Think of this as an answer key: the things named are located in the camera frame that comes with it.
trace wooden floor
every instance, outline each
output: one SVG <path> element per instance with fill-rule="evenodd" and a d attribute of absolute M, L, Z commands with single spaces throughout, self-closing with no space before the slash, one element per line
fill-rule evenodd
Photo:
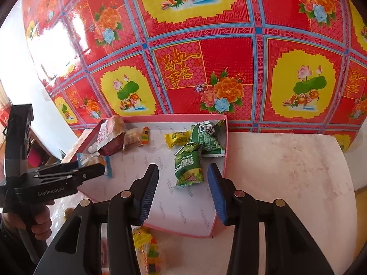
<path fill-rule="evenodd" d="M 367 241 L 367 188 L 356 191 L 357 203 L 357 244 L 355 256 Z"/>

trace finger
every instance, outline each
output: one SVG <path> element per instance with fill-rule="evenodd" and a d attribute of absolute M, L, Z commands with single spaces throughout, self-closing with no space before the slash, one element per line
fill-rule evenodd
<path fill-rule="evenodd" d="M 24 229 L 24 230 L 26 229 L 24 222 L 15 213 L 5 213 L 4 220 L 5 220 L 5 223 L 9 224 L 12 227 L 16 227 L 18 229 Z"/>
<path fill-rule="evenodd" d="M 46 231 L 48 231 L 50 229 L 52 225 L 52 221 L 51 219 L 48 219 L 45 223 L 43 224 L 36 224 L 34 226 L 32 226 L 32 232 L 35 234 L 42 234 Z"/>
<path fill-rule="evenodd" d="M 36 239 L 37 240 L 40 240 L 40 241 L 45 241 L 47 240 L 49 237 L 51 236 L 51 230 L 48 229 L 46 232 L 43 232 L 41 234 L 37 234 L 35 235 Z"/>
<path fill-rule="evenodd" d="M 34 219 L 38 224 L 45 223 L 50 218 L 50 209 L 45 207 L 42 213 L 38 214 Z"/>
<path fill-rule="evenodd" d="M 45 202 L 45 205 L 49 205 L 49 206 L 54 205 L 54 204 L 55 204 L 55 201 L 53 200 Z"/>

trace metal pin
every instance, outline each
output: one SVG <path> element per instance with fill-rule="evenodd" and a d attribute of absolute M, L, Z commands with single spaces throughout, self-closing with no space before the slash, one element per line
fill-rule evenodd
<path fill-rule="evenodd" d="M 85 199 L 83 199 L 83 200 L 80 202 L 80 205 L 81 205 L 82 207 L 86 207 L 86 206 L 88 206 L 90 203 L 91 203 L 91 201 L 90 201 L 89 199 L 85 198 Z"/>
<path fill-rule="evenodd" d="M 129 198 L 131 196 L 131 192 L 129 190 L 124 190 L 120 195 L 122 198 Z"/>
<path fill-rule="evenodd" d="M 278 198 L 276 201 L 275 201 L 275 204 L 278 206 L 278 207 L 284 207 L 286 205 L 286 202 L 280 198 Z"/>
<path fill-rule="evenodd" d="M 246 195 L 246 193 L 242 190 L 236 190 L 234 192 L 234 196 L 237 198 L 243 198 Z"/>

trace white wall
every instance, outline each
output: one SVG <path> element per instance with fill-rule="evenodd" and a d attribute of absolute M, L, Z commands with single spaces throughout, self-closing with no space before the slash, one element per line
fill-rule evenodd
<path fill-rule="evenodd" d="M 0 80 L 14 105 L 33 104 L 32 130 L 60 158 L 59 149 L 67 152 L 77 138 L 38 79 L 25 39 L 21 0 L 0 28 Z"/>
<path fill-rule="evenodd" d="M 367 120 L 345 153 L 354 190 L 367 186 Z"/>

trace black sleeve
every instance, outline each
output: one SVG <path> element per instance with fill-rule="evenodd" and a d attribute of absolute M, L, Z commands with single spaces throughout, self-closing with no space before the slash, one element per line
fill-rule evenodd
<path fill-rule="evenodd" d="M 32 275 L 36 268 L 22 240 L 8 231 L 2 220 L 0 222 L 0 261 L 1 271 L 9 269 L 8 274 Z"/>

